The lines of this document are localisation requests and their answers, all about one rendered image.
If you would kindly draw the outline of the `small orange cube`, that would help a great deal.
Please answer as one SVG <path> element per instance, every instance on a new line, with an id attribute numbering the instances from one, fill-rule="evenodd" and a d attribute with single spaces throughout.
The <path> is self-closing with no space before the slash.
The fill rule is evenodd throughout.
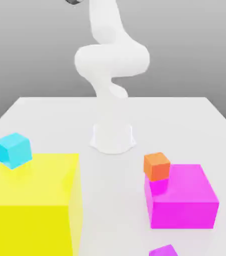
<path id="1" fill-rule="evenodd" d="M 152 153 L 144 156 L 144 173 L 151 182 L 169 178 L 170 160 L 162 153 Z"/>

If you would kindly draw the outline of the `small purple cube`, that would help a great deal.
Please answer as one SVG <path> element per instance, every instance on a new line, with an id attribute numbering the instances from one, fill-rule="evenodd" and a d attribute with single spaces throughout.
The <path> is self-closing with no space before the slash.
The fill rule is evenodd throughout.
<path id="1" fill-rule="evenodd" d="M 178 256 L 171 244 L 156 248 L 149 252 L 149 256 Z"/>

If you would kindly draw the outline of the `large yellow box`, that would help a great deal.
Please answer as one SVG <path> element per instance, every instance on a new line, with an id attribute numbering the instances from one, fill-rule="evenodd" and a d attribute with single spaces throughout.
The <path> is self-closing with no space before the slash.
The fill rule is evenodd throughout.
<path id="1" fill-rule="evenodd" d="M 0 256 L 78 256 L 82 224 L 78 154 L 0 164 Z"/>

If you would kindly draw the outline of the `large magenta box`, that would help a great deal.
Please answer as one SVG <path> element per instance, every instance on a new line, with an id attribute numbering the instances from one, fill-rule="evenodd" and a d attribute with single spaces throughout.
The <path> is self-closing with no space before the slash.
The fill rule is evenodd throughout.
<path id="1" fill-rule="evenodd" d="M 212 229 L 219 200 L 201 165 L 172 164 L 169 178 L 150 181 L 144 191 L 152 229 Z"/>

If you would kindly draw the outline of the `small cyan cube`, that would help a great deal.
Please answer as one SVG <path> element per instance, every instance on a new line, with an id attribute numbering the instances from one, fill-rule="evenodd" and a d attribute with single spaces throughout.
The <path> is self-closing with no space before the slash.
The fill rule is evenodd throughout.
<path id="1" fill-rule="evenodd" d="M 31 144 L 27 137 L 16 132 L 0 138 L 0 162 L 11 170 L 32 159 Z"/>

